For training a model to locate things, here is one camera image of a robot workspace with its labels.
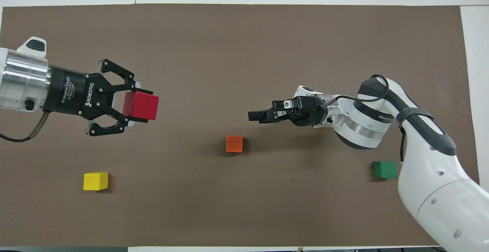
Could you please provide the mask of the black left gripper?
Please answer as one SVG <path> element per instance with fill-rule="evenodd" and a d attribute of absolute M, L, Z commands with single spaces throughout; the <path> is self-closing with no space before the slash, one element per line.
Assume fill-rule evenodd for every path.
<path fill-rule="evenodd" d="M 87 117 L 87 134 L 92 137 L 122 134 L 135 123 L 148 123 L 148 119 L 124 115 L 112 107 L 96 107 L 97 102 L 113 106 L 115 92 L 154 94 L 142 89 L 131 71 L 108 59 L 100 61 L 99 70 L 100 73 L 86 74 L 51 65 L 50 85 L 42 110 Z M 116 74 L 124 84 L 110 85 L 103 73 Z"/>

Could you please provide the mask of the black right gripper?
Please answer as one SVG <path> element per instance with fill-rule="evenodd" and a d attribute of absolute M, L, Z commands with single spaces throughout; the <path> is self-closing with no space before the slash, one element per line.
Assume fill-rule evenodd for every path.
<path fill-rule="evenodd" d="M 323 107 L 324 104 L 325 101 L 323 99 L 311 96 L 274 100 L 272 101 L 272 109 L 249 111 L 248 120 L 258 121 L 259 124 L 279 123 L 283 120 L 289 120 L 296 126 L 320 125 L 329 114 L 327 108 Z"/>

